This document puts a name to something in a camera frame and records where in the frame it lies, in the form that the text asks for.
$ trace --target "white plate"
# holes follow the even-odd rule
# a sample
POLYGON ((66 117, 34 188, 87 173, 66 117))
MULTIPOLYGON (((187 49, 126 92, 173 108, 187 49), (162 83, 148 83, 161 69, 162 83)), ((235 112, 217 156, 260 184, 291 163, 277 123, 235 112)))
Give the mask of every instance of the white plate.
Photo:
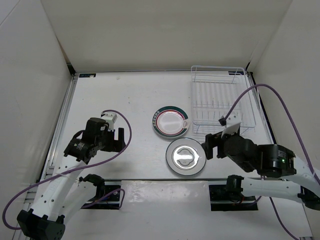
POLYGON ((177 174, 191 176, 206 165, 206 153, 201 144, 191 138, 179 138, 168 146, 165 159, 177 174))
POLYGON ((165 106, 155 112, 152 125, 157 134, 166 138, 176 138, 189 128, 189 118, 185 111, 176 106, 165 106))

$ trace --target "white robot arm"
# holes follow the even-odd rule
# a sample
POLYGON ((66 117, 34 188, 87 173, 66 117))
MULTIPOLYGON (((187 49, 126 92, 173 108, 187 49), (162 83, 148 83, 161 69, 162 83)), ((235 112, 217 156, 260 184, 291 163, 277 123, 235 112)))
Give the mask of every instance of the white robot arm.
POLYGON ((320 186, 308 165, 281 145, 256 145, 243 138, 239 134, 240 124, 241 120, 231 114, 222 132, 208 134, 202 144, 206 157, 212 159, 213 148, 217 147, 218 158, 229 157, 245 172, 257 170, 267 179, 231 175, 227 178, 226 191, 240 197, 289 199, 320 211, 320 186))
POLYGON ((116 119, 113 112, 105 112, 101 118, 92 117, 87 121, 85 130, 73 136, 55 173, 61 177, 51 180, 30 210, 20 211, 17 217, 25 236, 35 240, 60 240, 70 218, 88 200, 105 195, 104 179, 94 174, 81 177, 78 187, 68 195, 82 169, 62 173, 86 166, 98 151, 119 153, 124 149, 123 128, 118 129, 118 140, 115 140, 116 119))

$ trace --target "white panel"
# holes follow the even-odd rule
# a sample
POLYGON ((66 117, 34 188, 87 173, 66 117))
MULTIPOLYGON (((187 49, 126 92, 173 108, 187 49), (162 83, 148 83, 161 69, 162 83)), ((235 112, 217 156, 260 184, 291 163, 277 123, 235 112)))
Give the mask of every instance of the white panel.
MULTIPOLYGON (((257 105, 253 102, 256 128, 248 130, 245 137, 256 144, 268 144, 269 138, 263 126, 257 105)), ((64 132, 57 148, 57 170, 63 151, 72 136, 85 128, 89 118, 100 117, 103 110, 114 109, 123 113, 132 126, 132 142, 115 161, 100 167, 85 169, 81 175, 97 174, 106 179, 185 179, 175 174, 166 162, 166 149, 170 140, 159 137, 152 126, 155 112, 164 106, 182 108, 191 117, 191 73, 175 72, 121 72, 97 73, 93 78, 77 80, 64 132)), ((115 128, 124 128, 129 138, 127 124, 118 117, 115 128)), ((184 137, 194 138, 190 127, 184 137)), ((258 177, 256 172, 246 173, 231 159, 208 160, 203 171, 189 179, 226 178, 232 174, 258 177)), ((98 152, 90 164, 101 162, 114 153, 98 152)))
MULTIPOLYGON (((257 83, 273 86, 283 96, 300 131, 309 156, 320 169, 320 1, 294 0, 263 54, 254 76, 257 83)), ((276 140, 303 155, 294 130, 278 99, 260 90, 276 140)), ((306 209, 311 230, 320 237, 320 212, 306 209)))
POLYGON ((19 0, 1 0, 0 1, 0 25, 14 9, 19 0))
MULTIPOLYGON (((205 181, 123 181, 121 210, 78 211, 66 225, 66 240, 291 240, 269 198, 259 211, 211 211, 205 181)), ((310 236, 301 204, 274 199, 295 236, 310 236)))
POLYGON ((73 67, 107 71, 245 67, 257 61, 291 0, 42 2, 73 67))
MULTIPOLYGON (((39 0, 22 0, 0 26, 0 209, 39 176, 70 74, 39 0)), ((20 198, 7 219, 17 224, 20 198)), ((14 232, 0 224, 1 239, 14 232)))

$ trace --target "wire dish rack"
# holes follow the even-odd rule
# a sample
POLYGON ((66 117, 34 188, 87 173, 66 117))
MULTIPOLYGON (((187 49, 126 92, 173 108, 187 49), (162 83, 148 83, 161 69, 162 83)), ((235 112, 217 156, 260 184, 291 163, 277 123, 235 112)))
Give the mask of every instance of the wire dish rack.
MULTIPOLYGON (((192 131, 198 141, 224 129, 219 119, 249 87, 245 72, 242 67, 191 67, 192 131)), ((241 135, 256 126, 250 94, 244 95, 232 113, 241 116, 241 135)))

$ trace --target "white wall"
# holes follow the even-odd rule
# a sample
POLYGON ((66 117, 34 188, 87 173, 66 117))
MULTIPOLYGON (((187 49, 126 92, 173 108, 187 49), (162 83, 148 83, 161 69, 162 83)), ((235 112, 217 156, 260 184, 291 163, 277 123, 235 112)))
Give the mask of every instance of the white wall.
MULTIPOLYGON (((39 176, 71 78, 40 0, 17 2, 0 6, 1 211, 39 176)), ((22 202, 9 208, 11 225, 22 202)), ((0 224, 1 239, 13 233, 0 224)))
POLYGON ((77 71, 255 65, 292 0, 42 0, 77 71))
MULTIPOLYGON (((294 0, 253 71, 257 83, 283 96, 312 163, 320 169, 320 1, 294 0)), ((304 159, 302 149, 278 99, 260 90, 279 144, 304 159)), ((314 236, 320 237, 320 212, 306 209, 314 236)))

